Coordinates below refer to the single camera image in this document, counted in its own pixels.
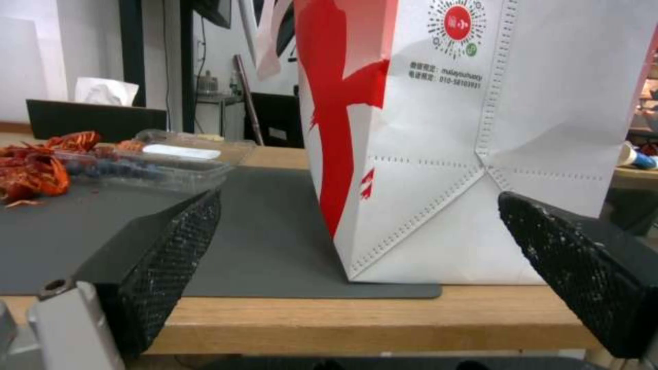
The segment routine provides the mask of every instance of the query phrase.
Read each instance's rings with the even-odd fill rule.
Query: red crayfish
[[[7,208],[33,201],[40,195],[60,196],[68,191],[70,178],[55,151],[86,153],[100,141],[93,131],[54,137],[43,145],[0,148],[0,200]]]

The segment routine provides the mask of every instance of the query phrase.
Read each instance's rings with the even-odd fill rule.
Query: plastic container
[[[255,147],[253,142],[223,142],[160,130],[140,132],[135,141],[141,151],[120,151],[112,147],[80,154],[57,151],[74,181],[100,181],[196,194],[215,188],[226,180]],[[215,153],[210,157],[148,153],[145,149],[165,147],[170,153]]]
[[[193,134],[181,132],[167,132],[162,130],[144,130],[135,135],[136,141],[146,146],[161,144],[173,147],[186,147],[194,149],[217,150],[220,155],[215,161],[239,165],[249,153],[256,147],[252,141],[227,142],[225,140],[211,140]]]

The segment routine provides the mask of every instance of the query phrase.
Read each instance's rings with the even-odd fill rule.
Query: green logo
[[[470,43],[466,46],[466,55],[468,55],[469,57],[474,56],[475,53],[477,52],[478,52],[478,47],[475,46],[474,43]]]

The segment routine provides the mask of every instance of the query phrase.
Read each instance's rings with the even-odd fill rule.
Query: shopping bag
[[[655,0],[294,0],[301,118],[350,280],[541,282],[513,190],[597,216]]]

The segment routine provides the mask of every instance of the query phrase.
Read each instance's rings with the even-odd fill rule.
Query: cable
[[[166,105],[166,130],[172,131],[171,114],[169,112],[169,58],[166,50],[166,5],[163,0],[163,41],[164,41],[164,75],[166,77],[166,92],[164,93],[164,104]]]
[[[201,128],[201,125],[197,121],[197,102],[199,100],[199,77],[201,77],[201,72],[203,71],[203,65],[205,65],[205,52],[206,52],[205,23],[203,21],[203,17],[201,17],[201,35],[203,36],[203,56],[201,57],[201,66],[199,67],[199,73],[197,73],[197,85],[194,87],[194,109],[192,109],[192,121],[196,123],[199,131],[202,134],[205,134],[205,132]]]

